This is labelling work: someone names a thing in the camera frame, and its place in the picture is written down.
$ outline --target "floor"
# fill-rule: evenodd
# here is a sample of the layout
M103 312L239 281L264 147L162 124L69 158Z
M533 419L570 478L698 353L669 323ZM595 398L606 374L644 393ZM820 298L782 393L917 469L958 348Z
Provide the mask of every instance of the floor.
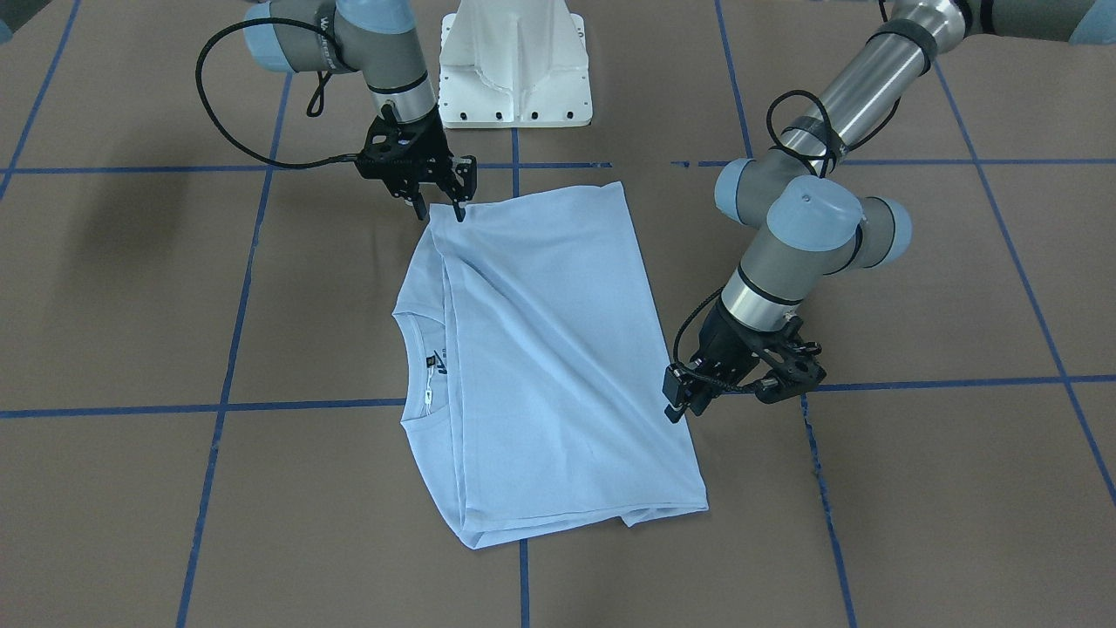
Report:
M579 2L596 118L460 131L481 200L624 182L664 332L750 232L712 203L768 104L820 90L870 2ZM452 0L414 0L427 60ZM0 47L0 625L1116 624L1116 48L977 37L834 178L915 220L802 316L826 384L691 421L708 513L472 552L398 427L389 317L423 223L337 165L212 128L193 66L246 2L58 0ZM214 50L280 158L369 123L339 77ZM800 105L780 115L797 115Z

